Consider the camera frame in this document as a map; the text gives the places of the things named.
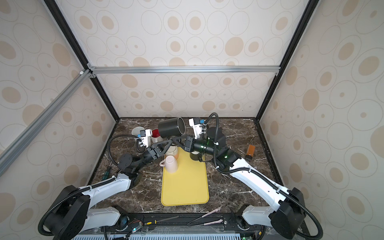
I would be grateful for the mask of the white speckled mug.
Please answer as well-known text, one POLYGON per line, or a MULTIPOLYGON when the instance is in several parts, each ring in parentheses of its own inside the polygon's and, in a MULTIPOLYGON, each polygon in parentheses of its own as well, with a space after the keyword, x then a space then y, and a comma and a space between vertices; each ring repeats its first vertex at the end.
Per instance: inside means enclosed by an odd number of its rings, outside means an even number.
POLYGON ((141 131, 145 131, 144 127, 138 126, 132 129, 132 135, 138 137, 141 134, 141 131))

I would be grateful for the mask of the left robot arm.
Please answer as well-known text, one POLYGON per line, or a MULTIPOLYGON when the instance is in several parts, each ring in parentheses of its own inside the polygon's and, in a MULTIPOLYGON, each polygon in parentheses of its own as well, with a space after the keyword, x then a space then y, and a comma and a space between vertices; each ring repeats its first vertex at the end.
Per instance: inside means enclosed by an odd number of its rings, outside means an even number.
POLYGON ((140 169, 163 157, 172 144, 172 140, 155 143, 138 156, 125 153, 116 162, 120 170, 118 174, 93 185, 81 188, 70 185, 64 188, 40 219, 38 232, 56 240, 70 240, 90 229, 91 218, 98 214, 92 212, 92 207, 137 186, 142 177, 140 169))

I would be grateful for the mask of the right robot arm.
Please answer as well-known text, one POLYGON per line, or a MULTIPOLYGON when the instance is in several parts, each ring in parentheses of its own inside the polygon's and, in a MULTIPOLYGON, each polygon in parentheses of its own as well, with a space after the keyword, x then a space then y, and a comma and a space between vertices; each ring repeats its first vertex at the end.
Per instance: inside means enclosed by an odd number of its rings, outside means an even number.
POLYGON ((194 135, 186 134, 182 118, 173 118, 159 124, 162 138, 189 153, 212 156, 215 169, 247 185, 269 205, 265 210, 247 206, 241 212, 241 220, 247 225, 272 227, 286 239, 300 236, 307 240, 320 240, 324 230, 313 213, 306 208, 304 195, 300 190, 288 188, 270 180, 253 168, 245 158, 227 146, 227 138, 220 127, 217 113, 206 120, 192 118, 194 135))

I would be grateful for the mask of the pink mug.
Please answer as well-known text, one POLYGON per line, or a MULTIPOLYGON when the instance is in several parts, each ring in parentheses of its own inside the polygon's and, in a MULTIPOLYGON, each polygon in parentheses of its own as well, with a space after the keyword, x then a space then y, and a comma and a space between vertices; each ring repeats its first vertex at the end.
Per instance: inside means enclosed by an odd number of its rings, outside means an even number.
POLYGON ((174 156, 166 156, 160 163, 160 167, 166 169, 166 171, 170 174, 175 173, 178 170, 178 162, 174 156))

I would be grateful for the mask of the white mug red inside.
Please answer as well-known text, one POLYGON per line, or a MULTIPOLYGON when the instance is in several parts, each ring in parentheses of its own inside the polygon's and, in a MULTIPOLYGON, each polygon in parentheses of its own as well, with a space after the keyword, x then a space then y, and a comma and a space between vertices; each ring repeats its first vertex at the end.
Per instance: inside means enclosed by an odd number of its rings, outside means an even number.
POLYGON ((151 141, 153 144, 162 142, 164 139, 161 137, 160 132, 158 129, 153 129, 152 130, 152 136, 151 136, 151 141))

